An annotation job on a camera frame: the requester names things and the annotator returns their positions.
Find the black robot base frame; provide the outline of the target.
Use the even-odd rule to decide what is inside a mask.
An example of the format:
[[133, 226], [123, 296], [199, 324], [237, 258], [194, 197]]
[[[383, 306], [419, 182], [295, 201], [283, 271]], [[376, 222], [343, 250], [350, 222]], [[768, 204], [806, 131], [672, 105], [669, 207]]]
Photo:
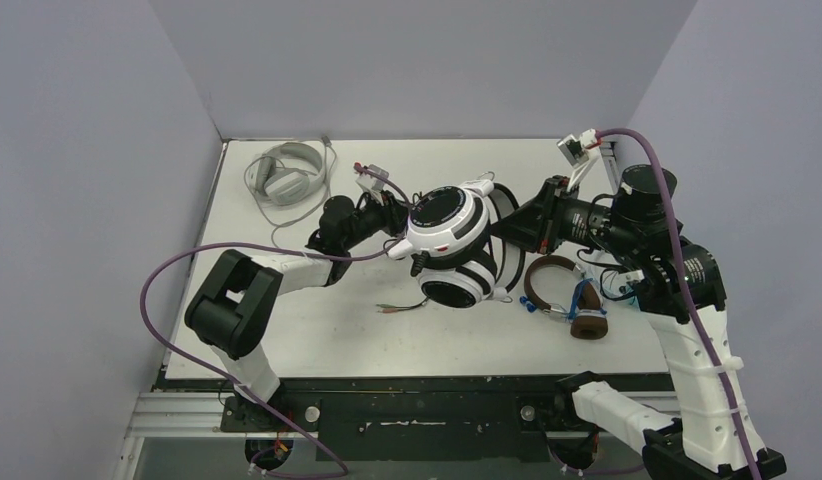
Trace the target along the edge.
[[558, 375], [289, 378], [271, 405], [347, 463], [544, 462], [593, 427], [569, 416]]

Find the brown headphones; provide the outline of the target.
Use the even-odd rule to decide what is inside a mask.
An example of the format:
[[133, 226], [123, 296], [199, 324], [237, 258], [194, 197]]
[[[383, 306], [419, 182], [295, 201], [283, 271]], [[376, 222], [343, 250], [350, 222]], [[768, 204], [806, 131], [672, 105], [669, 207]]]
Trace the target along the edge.
[[[524, 295], [528, 296], [533, 301], [541, 301], [541, 305], [546, 307], [550, 303], [557, 303], [547, 301], [540, 295], [541, 289], [536, 288], [533, 284], [534, 276], [541, 270], [557, 269], [566, 271], [574, 280], [573, 285], [569, 288], [569, 297], [565, 303], [558, 303], [567, 306], [570, 303], [573, 290], [580, 280], [589, 277], [581, 264], [575, 262], [567, 257], [559, 255], [547, 255], [539, 257], [532, 261], [525, 271], [523, 277]], [[609, 331], [608, 320], [597, 318], [578, 318], [573, 323], [566, 322], [570, 325], [570, 335], [580, 340], [600, 340], [604, 338]]]

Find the black and white headphones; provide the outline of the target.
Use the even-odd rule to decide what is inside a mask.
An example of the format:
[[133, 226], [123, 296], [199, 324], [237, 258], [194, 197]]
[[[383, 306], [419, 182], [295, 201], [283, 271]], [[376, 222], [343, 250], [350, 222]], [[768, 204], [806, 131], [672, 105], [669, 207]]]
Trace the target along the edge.
[[498, 250], [491, 245], [494, 225], [518, 207], [508, 187], [487, 178], [436, 188], [412, 205], [406, 233], [387, 256], [412, 260], [410, 276], [430, 302], [455, 309], [510, 303], [526, 252], [506, 240]]

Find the teal cat-ear headphones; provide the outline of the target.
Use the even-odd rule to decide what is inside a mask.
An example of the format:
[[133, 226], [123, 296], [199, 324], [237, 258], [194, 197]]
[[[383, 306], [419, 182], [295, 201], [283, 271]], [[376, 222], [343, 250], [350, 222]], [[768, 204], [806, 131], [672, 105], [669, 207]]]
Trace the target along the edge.
[[628, 302], [632, 305], [637, 302], [639, 293], [647, 287], [648, 283], [646, 281], [620, 284], [617, 287], [617, 295], [613, 297], [613, 301]]

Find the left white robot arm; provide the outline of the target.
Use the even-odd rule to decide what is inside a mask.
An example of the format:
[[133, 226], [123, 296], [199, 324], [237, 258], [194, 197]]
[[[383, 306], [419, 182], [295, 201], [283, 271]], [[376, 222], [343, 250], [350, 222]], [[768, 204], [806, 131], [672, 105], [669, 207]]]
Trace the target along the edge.
[[391, 193], [363, 194], [357, 201], [338, 195], [322, 207], [304, 255], [253, 258], [229, 248], [217, 259], [189, 302], [186, 326], [211, 347], [249, 400], [247, 417], [263, 430], [285, 419], [281, 386], [261, 347], [279, 296], [337, 283], [351, 265], [351, 250], [378, 232], [393, 238], [404, 230], [408, 205]]

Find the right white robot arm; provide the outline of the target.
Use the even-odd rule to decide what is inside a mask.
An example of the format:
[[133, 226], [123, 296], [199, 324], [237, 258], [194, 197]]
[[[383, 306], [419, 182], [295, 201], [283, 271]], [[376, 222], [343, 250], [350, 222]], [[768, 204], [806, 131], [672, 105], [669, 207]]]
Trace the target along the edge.
[[749, 416], [720, 270], [670, 215], [676, 184], [665, 169], [629, 167], [604, 206], [600, 198], [580, 200], [568, 178], [555, 176], [492, 232], [531, 253], [570, 242], [611, 255], [634, 275], [638, 307], [659, 339], [678, 416], [657, 413], [586, 372], [563, 381], [552, 402], [561, 425], [589, 423], [614, 435], [641, 455], [654, 479], [772, 479], [786, 472], [786, 460], [765, 445]]

